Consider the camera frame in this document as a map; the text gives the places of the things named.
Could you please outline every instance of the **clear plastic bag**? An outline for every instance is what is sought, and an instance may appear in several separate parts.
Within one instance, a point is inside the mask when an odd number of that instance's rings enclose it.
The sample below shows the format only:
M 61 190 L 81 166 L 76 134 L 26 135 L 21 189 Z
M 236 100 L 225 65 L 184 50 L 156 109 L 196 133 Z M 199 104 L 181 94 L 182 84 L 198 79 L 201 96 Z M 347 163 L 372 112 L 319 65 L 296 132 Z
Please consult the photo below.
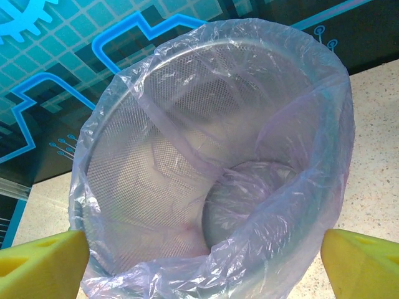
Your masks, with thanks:
M 313 37 L 212 22 L 116 74 L 70 189 L 90 298 L 285 298 L 340 214 L 349 76 Z

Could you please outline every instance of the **blue wall mural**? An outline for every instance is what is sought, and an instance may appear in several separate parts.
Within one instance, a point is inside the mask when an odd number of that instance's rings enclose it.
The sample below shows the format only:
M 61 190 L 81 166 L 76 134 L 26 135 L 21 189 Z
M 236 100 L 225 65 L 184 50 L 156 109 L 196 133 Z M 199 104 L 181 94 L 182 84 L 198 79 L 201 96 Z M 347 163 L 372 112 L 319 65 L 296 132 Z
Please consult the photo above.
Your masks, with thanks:
M 47 174 L 36 169 L 29 173 L 31 181 L 69 170 L 79 129 L 113 75 L 206 21 L 260 17 L 281 22 L 312 34 L 345 57 L 348 38 L 333 19 L 363 7 L 367 18 L 372 2 L 1 1 L 0 166 L 10 169 L 14 160 L 13 167 L 23 169 L 26 159 L 18 162 L 18 157 L 24 155 L 37 161 L 63 158 L 67 163 Z M 398 8 L 395 0 L 390 3 L 389 10 Z

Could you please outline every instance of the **metal mesh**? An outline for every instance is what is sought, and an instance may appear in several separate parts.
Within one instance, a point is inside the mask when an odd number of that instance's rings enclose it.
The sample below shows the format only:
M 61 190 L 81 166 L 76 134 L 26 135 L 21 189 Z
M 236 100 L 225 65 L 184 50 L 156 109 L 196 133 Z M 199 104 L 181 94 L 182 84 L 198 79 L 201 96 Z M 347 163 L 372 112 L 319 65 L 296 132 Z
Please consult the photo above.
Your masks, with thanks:
M 308 85 L 295 67 L 271 75 L 276 64 L 291 62 L 264 47 L 220 43 L 159 61 L 141 83 L 198 161 L 228 169 L 255 158 L 262 125 Z M 111 274 L 142 261 L 209 253 L 201 216 L 214 179 L 153 121 L 127 93 L 92 151 L 87 177 L 107 246 L 89 242 L 94 252 L 112 256 L 100 261 Z M 95 229 L 86 223 L 87 235 Z

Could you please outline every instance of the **trash bag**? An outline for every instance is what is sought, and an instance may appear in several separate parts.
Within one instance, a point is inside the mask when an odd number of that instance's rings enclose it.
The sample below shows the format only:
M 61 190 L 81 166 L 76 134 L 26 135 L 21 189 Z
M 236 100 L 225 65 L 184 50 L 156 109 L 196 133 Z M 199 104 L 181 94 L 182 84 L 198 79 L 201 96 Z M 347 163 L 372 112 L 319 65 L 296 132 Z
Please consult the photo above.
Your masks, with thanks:
M 205 24 L 116 74 L 80 131 L 90 298 L 285 298 L 342 207 L 350 81 L 296 29 Z

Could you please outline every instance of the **yellow foam block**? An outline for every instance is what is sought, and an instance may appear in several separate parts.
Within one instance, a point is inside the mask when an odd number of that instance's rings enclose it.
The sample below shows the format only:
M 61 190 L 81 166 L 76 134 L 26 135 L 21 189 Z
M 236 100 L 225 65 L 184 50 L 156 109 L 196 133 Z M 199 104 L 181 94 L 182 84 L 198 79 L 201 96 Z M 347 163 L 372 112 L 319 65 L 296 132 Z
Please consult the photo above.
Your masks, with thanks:
M 330 229 L 321 248 L 337 299 L 399 298 L 399 244 Z
M 76 299 L 88 261 L 80 231 L 0 250 L 0 298 Z

